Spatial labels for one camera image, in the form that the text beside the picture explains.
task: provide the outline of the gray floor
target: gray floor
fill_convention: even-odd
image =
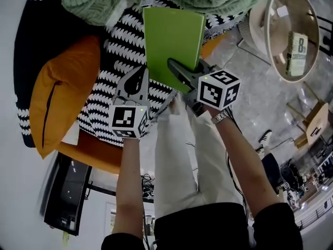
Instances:
[[[333,20],[333,0],[310,0],[316,13],[329,20]],[[234,116],[244,136],[254,148],[259,146],[258,139],[267,129],[273,130],[271,147],[282,141],[296,139],[302,132],[296,127],[300,121],[294,118],[286,108],[286,104],[292,104],[305,114],[314,105],[315,100],[307,99],[306,104],[300,103],[298,98],[302,97],[302,84],[290,84],[283,81],[276,72],[265,62],[239,49],[237,43],[241,36],[237,28],[229,31],[227,37],[207,58],[207,62],[229,69],[239,75],[242,79],[240,97],[234,106]],[[306,78],[309,85],[317,95],[328,102],[332,100],[333,92],[333,58],[319,53],[315,68]],[[143,173],[153,176],[155,169],[155,143],[157,138],[156,126],[152,127],[151,133],[140,142],[140,162]],[[188,141],[194,142],[193,135],[189,132]],[[190,156],[193,157],[193,168],[196,161],[193,148],[188,147]],[[297,151],[292,141],[287,141],[272,150],[279,164],[289,158],[298,158],[306,152]],[[109,173],[94,170],[92,173],[94,184],[101,185],[107,189],[115,189],[117,177]]]

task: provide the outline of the green notebook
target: green notebook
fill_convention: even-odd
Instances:
[[[149,77],[187,93],[189,88],[168,69],[167,60],[173,58],[194,70],[199,62],[205,23],[205,16],[193,11],[144,8]]]

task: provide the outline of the black monitor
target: black monitor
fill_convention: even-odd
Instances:
[[[44,222],[77,236],[91,167],[61,153],[47,202]]]

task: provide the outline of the wristwatch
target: wristwatch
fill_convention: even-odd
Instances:
[[[217,116],[213,117],[211,119],[212,123],[214,125],[218,124],[219,122],[221,122],[222,120],[224,120],[225,118],[228,117],[227,112],[223,109],[220,113],[217,114]]]

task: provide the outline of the shoe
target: shoe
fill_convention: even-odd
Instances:
[[[266,146],[269,146],[270,144],[270,139],[271,139],[271,136],[272,136],[272,131],[271,130],[267,130],[262,136],[261,138],[259,139],[259,143],[263,146],[263,147],[266,147]]]
[[[263,159],[265,156],[264,148],[260,146],[258,149],[255,150],[257,154],[259,155],[260,159]]]

